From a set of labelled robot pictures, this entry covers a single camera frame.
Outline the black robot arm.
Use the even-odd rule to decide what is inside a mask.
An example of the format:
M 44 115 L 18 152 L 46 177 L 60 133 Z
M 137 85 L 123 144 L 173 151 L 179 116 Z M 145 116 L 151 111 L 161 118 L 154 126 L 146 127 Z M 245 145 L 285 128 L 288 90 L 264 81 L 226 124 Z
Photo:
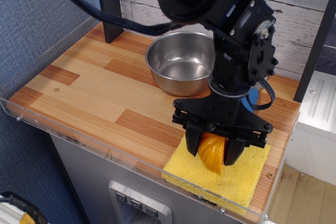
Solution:
M 216 58 L 208 79 L 210 95 L 176 99 L 173 121 L 185 128 L 188 151 L 195 155 L 207 132 L 227 138 L 225 165 L 234 164 L 244 148 L 264 147 L 272 125 L 254 114 L 269 103 L 246 109 L 242 99 L 260 84 L 271 99 L 267 83 L 278 61 L 272 37 L 273 10 L 264 0 L 158 0 L 162 12 L 181 26 L 199 23 L 214 33 Z

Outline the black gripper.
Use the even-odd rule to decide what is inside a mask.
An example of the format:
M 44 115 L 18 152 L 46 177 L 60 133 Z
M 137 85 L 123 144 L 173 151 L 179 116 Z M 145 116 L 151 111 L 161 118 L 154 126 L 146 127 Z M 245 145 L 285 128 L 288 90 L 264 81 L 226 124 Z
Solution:
M 241 98 L 222 97 L 215 92 L 197 99 L 176 99 L 173 122 L 183 125 L 187 150 L 195 157 L 204 132 L 228 138 L 225 166 L 234 165 L 244 148 L 265 147 L 270 123 L 249 112 Z

